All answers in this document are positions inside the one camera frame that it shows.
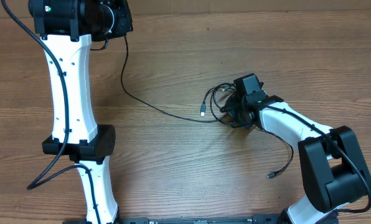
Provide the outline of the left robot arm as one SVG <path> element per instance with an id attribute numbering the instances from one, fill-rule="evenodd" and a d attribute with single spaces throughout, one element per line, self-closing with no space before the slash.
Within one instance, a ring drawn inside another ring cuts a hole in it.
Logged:
<path id="1" fill-rule="evenodd" d="M 44 45 L 54 106 L 52 134 L 42 143 L 43 152 L 73 161 L 87 202 L 83 223 L 119 223 L 109 168 L 115 127 L 95 121 L 89 59 L 93 42 L 133 30 L 128 3 L 43 0 L 29 1 L 28 8 Z"/>

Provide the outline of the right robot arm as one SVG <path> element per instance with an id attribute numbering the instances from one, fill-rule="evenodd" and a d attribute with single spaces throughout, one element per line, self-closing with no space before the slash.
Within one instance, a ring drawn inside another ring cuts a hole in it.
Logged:
<path id="1" fill-rule="evenodd" d="M 252 216 L 253 223 L 338 223 L 340 213 L 371 209 L 371 175 L 354 131 L 332 128 L 270 96 L 251 73 L 220 86 L 233 90 L 220 111 L 233 128 L 252 126 L 271 134 L 299 154 L 304 196 L 279 214 Z"/>

